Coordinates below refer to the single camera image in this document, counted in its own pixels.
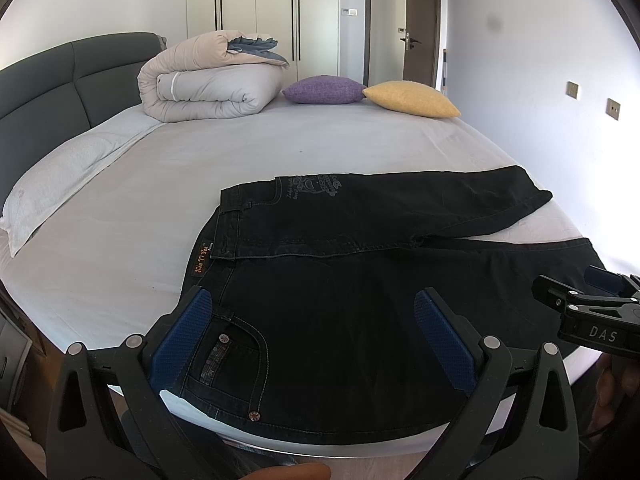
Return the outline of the person's right hand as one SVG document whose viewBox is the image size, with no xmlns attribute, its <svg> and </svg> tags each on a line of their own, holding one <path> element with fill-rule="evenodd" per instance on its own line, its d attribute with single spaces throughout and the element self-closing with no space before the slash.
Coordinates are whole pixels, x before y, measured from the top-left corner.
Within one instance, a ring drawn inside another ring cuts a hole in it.
<svg viewBox="0 0 640 480">
<path fill-rule="evenodd" d="M 595 444 L 614 420 L 623 398 L 631 398 L 639 388 L 639 362 L 602 353 L 596 363 L 599 377 L 594 387 L 596 397 L 586 439 Z"/>
</svg>

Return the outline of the person's left hand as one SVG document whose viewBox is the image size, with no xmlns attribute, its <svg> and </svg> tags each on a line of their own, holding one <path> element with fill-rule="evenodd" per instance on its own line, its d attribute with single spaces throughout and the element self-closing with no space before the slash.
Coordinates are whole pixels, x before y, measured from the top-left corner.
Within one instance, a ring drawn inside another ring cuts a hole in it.
<svg viewBox="0 0 640 480">
<path fill-rule="evenodd" d="M 331 476 L 331 468 L 325 464 L 303 463 L 262 468 L 247 474 L 241 480 L 330 480 Z"/>
</svg>

